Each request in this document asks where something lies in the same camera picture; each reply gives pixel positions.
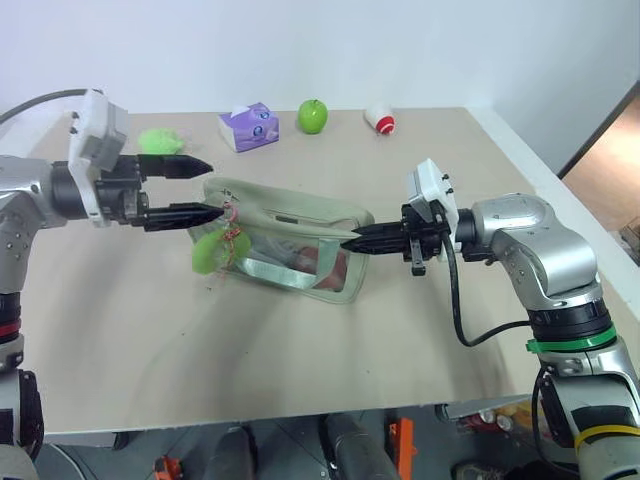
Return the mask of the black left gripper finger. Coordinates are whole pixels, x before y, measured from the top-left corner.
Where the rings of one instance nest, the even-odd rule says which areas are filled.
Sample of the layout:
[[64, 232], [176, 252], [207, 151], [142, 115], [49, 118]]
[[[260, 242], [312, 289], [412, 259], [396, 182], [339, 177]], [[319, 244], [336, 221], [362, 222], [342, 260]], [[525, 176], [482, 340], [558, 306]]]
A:
[[213, 172], [211, 165], [190, 155], [141, 154], [137, 159], [145, 177], [192, 179]]
[[221, 207], [203, 203], [170, 204], [150, 208], [143, 214], [143, 228], [147, 232], [189, 229], [212, 222], [224, 215]]

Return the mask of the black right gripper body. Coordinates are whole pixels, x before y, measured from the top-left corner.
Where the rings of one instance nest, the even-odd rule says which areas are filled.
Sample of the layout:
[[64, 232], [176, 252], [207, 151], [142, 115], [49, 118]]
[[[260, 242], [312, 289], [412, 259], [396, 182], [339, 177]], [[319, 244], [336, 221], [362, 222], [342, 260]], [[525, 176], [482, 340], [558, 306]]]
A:
[[413, 276], [425, 276], [426, 262], [439, 255], [443, 249], [441, 234], [446, 232], [444, 207], [439, 202], [429, 202], [427, 219], [410, 204], [404, 204], [401, 213], [403, 261], [410, 264]]

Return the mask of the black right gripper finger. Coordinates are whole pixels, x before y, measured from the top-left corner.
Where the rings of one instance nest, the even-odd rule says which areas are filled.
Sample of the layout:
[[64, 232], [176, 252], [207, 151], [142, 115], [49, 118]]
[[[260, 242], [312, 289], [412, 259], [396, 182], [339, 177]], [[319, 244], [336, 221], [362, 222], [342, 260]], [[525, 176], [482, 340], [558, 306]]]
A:
[[385, 222], [366, 225], [353, 230], [364, 240], [402, 240], [405, 236], [403, 223]]
[[387, 255], [402, 253], [405, 248], [405, 240], [402, 236], [361, 235], [343, 242], [341, 247], [353, 253]]

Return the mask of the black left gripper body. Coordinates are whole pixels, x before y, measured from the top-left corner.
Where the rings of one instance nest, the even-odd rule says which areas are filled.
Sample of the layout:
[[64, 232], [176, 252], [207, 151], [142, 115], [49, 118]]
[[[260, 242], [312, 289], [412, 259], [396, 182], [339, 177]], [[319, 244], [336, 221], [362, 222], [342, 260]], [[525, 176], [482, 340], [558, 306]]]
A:
[[142, 190], [146, 179], [140, 155], [122, 155], [113, 170], [103, 171], [95, 186], [104, 218], [141, 226], [148, 207], [148, 195]]

